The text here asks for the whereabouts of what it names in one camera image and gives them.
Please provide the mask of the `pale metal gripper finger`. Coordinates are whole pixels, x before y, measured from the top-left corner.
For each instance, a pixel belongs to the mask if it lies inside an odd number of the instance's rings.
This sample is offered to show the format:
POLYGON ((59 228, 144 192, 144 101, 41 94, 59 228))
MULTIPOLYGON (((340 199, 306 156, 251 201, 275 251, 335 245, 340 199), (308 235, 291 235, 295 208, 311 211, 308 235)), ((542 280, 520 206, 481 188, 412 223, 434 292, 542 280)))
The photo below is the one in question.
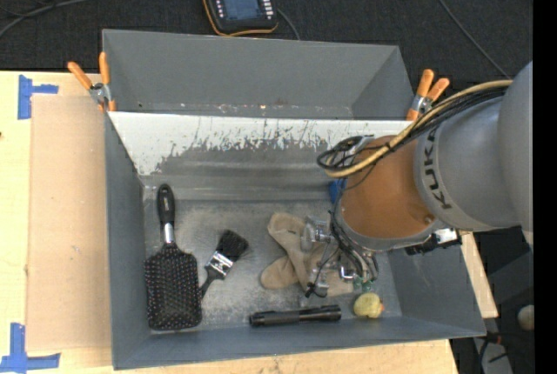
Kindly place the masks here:
POLYGON ((328 221, 315 216, 306 216, 300 235, 300 248, 309 252, 315 244, 329 244, 332 240, 328 221))
POLYGON ((317 262, 309 272, 306 283, 305 297, 326 298, 330 284, 327 281, 327 272, 330 269, 328 262, 317 262))

